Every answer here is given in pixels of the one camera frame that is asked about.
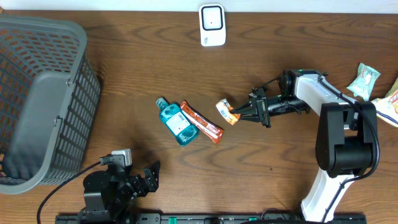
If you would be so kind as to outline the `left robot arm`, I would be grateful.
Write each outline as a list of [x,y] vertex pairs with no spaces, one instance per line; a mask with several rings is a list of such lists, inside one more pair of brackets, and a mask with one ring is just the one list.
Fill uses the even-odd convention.
[[127,208],[131,202],[159,188],[160,162],[145,167],[144,177],[130,174],[132,165],[123,155],[102,157],[99,164],[108,168],[90,173],[83,180],[85,208],[75,222],[129,223]]

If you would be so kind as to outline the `orange snack bar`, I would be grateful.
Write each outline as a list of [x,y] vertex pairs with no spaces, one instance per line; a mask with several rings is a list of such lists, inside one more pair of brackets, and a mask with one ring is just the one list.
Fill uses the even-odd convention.
[[186,101],[181,103],[180,109],[188,120],[201,132],[208,136],[215,144],[219,144],[224,133],[220,127],[208,121],[200,113],[196,112]]

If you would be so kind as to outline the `yellow snack bag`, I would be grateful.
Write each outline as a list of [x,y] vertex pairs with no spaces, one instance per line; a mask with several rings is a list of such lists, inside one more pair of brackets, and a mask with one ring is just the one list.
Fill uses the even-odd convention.
[[395,80],[393,86],[384,98],[372,100],[372,103],[376,107],[377,117],[395,128],[398,127],[397,83],[398,79]]

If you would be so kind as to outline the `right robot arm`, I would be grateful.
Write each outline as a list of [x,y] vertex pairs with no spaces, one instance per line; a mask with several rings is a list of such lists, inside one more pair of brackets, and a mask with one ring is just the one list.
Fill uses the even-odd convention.
[[370,177],[380,160],[376,107],[344,95],[327,82],[326,75],[311,69],[284,70],[276,79],[279,95],[268,97],[267,85],[253,88],[248,101],[230,111],[267,128],[273,116],[310,111],[318,115],[315,156],[319,170],[300,204],[303,223],[331,223],[347,188]]

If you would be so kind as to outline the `pale wet wipes pack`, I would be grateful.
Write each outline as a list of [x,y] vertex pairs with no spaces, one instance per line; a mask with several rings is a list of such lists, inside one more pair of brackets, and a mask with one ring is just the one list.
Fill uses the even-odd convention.
[[381,74],[372,67],[363,63],[359,64],[357,77],[347,87],[354,96],[360,96],[364,101],[368,101],[371,96],[374,84]]

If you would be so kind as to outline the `teal mouthwash bottle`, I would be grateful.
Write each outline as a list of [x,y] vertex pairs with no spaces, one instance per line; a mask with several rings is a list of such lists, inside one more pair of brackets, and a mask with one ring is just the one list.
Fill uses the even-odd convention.
[[155,103],[160,109],[159,119],[166,125],[181,146],[185,146],[195,140],[199,130],[183,114],[178,104],[168,103],[165,98],[158,98]]

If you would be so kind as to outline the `small orange tissue pack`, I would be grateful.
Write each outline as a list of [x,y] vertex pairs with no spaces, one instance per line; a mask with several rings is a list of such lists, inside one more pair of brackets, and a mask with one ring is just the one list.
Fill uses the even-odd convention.
[[240,119],[240,114],[233,114],[231,110],[233,107],[228,103],[227,99],[222,99],[216,104],[216,109],[220,112],[222,117],[231,125],[236,124]]

